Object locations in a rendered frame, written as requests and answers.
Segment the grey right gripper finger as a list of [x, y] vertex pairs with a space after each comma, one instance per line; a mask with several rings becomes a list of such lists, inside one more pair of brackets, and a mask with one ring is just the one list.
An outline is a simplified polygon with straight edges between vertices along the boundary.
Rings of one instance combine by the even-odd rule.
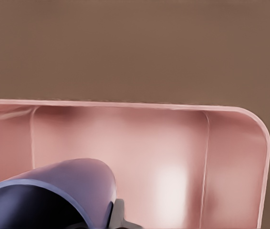
[[125, 203], [123, 199], [118, 198], [112, 207], [108, 229], [143, 229], [143, 227], [125, 219]]

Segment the purple bowl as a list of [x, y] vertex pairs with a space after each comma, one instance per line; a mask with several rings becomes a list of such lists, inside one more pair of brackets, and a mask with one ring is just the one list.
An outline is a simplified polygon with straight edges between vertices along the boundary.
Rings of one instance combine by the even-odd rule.
[[115, 200], [107, 164], [62, 161], [0, 182], [0, 229], [109, 229]]

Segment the pink plastic box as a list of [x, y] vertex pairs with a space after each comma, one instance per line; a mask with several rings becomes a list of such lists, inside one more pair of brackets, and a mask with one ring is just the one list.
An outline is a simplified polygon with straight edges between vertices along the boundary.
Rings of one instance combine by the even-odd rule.
[[230, 106], [0, 99], [0, 181], [57, 162], [106, 163], [146, 229], [259, 229], [270, 135]]

